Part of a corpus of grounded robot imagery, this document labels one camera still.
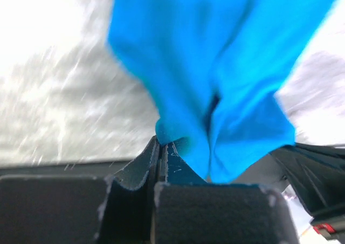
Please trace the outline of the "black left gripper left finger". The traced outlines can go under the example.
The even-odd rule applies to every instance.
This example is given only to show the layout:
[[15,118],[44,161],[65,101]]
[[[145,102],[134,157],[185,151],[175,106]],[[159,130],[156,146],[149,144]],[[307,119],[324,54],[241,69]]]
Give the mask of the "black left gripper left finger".
[[1,169],[1,243],[144,243],[160,146],[130,162]]

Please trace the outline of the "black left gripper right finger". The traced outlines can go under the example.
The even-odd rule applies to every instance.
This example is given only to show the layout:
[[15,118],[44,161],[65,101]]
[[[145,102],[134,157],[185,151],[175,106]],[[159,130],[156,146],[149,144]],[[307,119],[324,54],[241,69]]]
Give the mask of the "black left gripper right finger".
[[286,201],[260,184],[210,184],[168,144],[154,187],[152,243],[298,243]]

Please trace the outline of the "blue t shirt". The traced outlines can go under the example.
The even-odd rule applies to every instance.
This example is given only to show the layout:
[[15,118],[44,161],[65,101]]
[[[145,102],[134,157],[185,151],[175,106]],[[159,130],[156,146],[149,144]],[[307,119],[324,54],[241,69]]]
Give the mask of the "blue t shirt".
[[108,42],[159,112],[156,135],[229,183],[295,142],[275,93],[335,0],[115,0]]

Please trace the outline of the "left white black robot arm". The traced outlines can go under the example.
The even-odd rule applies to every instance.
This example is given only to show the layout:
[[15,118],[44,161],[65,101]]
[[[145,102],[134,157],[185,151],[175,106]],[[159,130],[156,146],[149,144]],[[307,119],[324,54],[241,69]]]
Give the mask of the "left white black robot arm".
[[130,162],[2,168],[1,243],[298,243],[288,185],[344,243],[343,149],[285,146],[220,185],[156,138]]

